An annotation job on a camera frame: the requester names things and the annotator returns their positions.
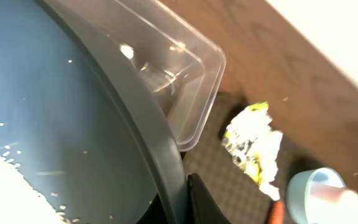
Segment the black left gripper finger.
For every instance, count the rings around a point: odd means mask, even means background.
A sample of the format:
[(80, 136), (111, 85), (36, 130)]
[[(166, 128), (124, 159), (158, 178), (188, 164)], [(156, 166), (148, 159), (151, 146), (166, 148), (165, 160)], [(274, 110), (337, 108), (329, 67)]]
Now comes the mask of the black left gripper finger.
[(192, 224), (230, 224), (197, 173), (188, 175), (188, 220)]

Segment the dark blue bowl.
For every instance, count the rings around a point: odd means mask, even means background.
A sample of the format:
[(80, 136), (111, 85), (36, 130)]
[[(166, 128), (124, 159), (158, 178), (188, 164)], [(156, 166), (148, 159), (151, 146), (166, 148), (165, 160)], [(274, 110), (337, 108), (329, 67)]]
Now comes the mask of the dark blue bowl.
[(0, 1), (0, 154), (72, 223), (185, 223), (173, 134), (139, 74), (56, 1)]

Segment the white rice pile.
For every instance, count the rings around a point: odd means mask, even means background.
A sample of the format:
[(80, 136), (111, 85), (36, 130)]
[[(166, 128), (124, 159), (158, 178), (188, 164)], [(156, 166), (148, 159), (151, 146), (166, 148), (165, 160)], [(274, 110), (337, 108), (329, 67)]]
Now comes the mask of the white rice pile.
[(0, 223), (87, 223), (59, 162), (37, 156), (39, 145), (8, 140), (5, 127), (0, 121)]

